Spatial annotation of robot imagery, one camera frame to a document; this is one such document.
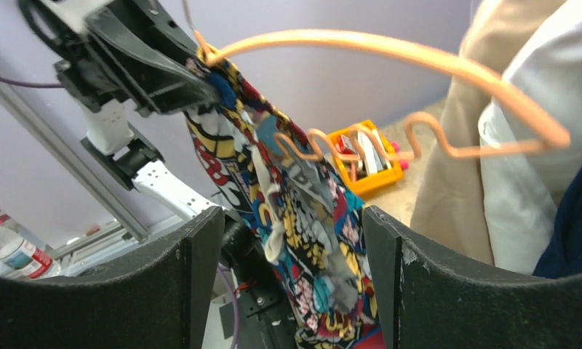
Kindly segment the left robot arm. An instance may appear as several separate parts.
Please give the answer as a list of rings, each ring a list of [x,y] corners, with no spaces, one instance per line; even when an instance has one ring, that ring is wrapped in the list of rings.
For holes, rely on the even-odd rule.
[[[157,1],[19,1],[30,29],[57,55],[60,85],[87,122],[82,145],[115,181],[156,199],[184,220],[211,206],[179,180],[128,121],[211,106],[220,96],[189,71],[196,43]]]

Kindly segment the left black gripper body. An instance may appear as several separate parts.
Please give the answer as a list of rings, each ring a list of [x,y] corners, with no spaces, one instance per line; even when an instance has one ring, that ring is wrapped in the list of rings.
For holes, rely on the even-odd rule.
[[[131,100],[147,117],[200,103],[186,67],[196,43],[158,1],[18,1],[30,29],[62,60],[62,86],[92,112]]]

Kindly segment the wooden hanger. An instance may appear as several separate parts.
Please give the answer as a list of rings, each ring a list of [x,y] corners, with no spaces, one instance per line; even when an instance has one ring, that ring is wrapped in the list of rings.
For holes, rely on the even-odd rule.
[[[450,144],[442,125],[433,116],[419,111],[432,96],[425,93],[426,71],[442,79],[457,78],[492,95],[533,129],[549,145],[569,145],[568,132],[543,109],[495,71],[449,52],[387,36],[356,31],[297,29],[252,36],[215,48],[200,32],[195,33],[204,64],[218,67],[235,56],[255,57],[266,52],[267,61],[257,65],[249,82],[272,80],[280,95],[273,105],[298,123],[314,146],[307,159],[321,156],[319,143],[325,132],[347,126],[360,131],[360,119],[380,121],[383,117],[406,117],[405,132],[412,150],[401,159],[420,157],[415,139],[416,124],[426,125],[449,156],[457,159],[512,154],[518,145],[503,150],[465,148]]]

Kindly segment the colourful comic print shorts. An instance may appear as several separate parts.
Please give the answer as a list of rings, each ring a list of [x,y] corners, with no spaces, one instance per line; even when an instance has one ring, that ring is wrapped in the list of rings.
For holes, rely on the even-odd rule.
[[[184,66],[216,88],[220,101],[186,111],[196,156],[211,181],[263,245],[299,318],[299,348],[383,348],[362,230],[363,200],[324,159],[306,161],[306,133],[224,60],[204,53]]]

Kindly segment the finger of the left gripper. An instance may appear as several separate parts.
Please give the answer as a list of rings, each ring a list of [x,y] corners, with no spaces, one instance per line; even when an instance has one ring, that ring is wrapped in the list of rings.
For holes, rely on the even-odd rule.
[[[186,67],[196,44],[162,7],[101,7],[84,19],[105,72],[139,108],[217,103],[212,85]]]

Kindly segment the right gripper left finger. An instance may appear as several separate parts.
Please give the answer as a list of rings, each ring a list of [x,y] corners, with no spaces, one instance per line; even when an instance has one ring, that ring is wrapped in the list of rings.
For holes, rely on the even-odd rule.
[[[76,277],[0,277],[0,348],[200,348],[225,227],[206,209]]]

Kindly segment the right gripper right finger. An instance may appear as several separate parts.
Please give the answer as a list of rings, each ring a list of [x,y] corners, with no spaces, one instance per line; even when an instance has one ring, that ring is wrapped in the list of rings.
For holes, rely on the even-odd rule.
[[[376,206],[362,225],[387,348],[582,348],[582,274],[500,269]]]

